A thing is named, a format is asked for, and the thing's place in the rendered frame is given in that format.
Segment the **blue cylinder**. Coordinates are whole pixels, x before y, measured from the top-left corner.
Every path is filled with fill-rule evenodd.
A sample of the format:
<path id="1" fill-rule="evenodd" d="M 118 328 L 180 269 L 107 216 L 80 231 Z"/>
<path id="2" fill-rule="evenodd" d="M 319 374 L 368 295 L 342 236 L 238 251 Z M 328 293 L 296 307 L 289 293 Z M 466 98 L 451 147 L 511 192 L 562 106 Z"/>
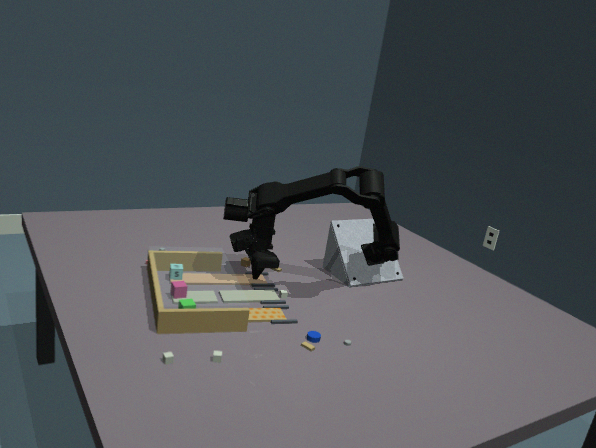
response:
<path id="1" fill-rule="evenodd" d="M 307 340 L 312 343 L 320 342 L 321 334 L 316 331 L 309 331 L 307 334 Z"/>

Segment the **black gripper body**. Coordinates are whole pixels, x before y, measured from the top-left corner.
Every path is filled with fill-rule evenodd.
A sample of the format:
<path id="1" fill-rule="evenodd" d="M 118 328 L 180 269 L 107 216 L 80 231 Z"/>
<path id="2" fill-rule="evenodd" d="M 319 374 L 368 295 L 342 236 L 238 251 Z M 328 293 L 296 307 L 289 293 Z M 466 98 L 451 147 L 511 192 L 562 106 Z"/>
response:
<path id="1" fill-rule="evenodd" d="M 274 226 L 261 227 L 250 223 L 251 232 L 255 231 L 257 239 L 257 250 L 252 250 L 252 245 L 248 248 L 252 256 L 252 263 L 256 268 L 279 268 L 279 259 L 273 250 L 272 236 L 275 235 Z M 269 249 L 269 250 L 268 250 Z"/>

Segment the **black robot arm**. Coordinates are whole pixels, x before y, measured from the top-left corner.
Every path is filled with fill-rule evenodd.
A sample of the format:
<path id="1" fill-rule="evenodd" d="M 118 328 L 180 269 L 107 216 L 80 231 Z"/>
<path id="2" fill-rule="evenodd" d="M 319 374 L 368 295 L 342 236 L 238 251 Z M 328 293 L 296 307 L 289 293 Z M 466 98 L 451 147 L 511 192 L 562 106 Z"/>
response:
<path id="1" fill-rule="evenodd" d="M 359 177 L 360 194 L 346 186 L 346 178 L 352 176 Z M 368 266 L 399 259 L 399 227 L 391 221 L 386 205 L 384 174 L 372 168 L 334 168 L 328 173 L 288 184 L 277 181 L 261 184 L 249 191 L 248 200 L 227 197 L 223 219 L 247 222 L 250 218 L 257 226 L 272 227 L 276 214 L 284 212 L 291 204 L 329 194 L 342 195 L 352 203 L 370 209 L 375 222 L 374 242 L 361 245 Z M 230 240 L 234 252 L 246 250 L 251 245 L 252 250 L 257 250 L 256 234 L 251 229 L 230 234 Z"/>

